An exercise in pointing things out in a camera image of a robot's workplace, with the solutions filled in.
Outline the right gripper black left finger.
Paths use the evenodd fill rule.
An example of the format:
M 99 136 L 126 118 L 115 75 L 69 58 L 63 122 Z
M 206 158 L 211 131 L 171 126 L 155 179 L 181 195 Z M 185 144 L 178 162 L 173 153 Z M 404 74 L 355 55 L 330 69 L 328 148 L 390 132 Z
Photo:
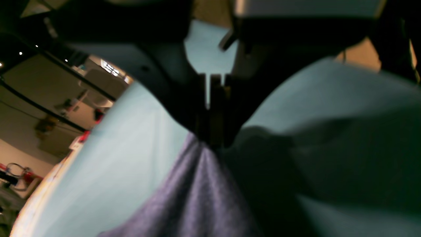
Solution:
M 211 144 L 204 75 L 188 61 L 192 0 L 67 0 L 49 32 L 145 86 L 184 128 Z

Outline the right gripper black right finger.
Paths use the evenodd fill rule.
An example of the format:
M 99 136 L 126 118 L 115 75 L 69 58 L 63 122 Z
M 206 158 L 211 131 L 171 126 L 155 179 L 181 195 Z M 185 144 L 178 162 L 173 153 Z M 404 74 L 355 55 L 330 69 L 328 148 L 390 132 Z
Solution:
M 385 0 L 229 0 L 233 68 L 225 76 L 223 128 L 229 147 L 241 126 L 281 83 L 317 60 L 361 42 Z

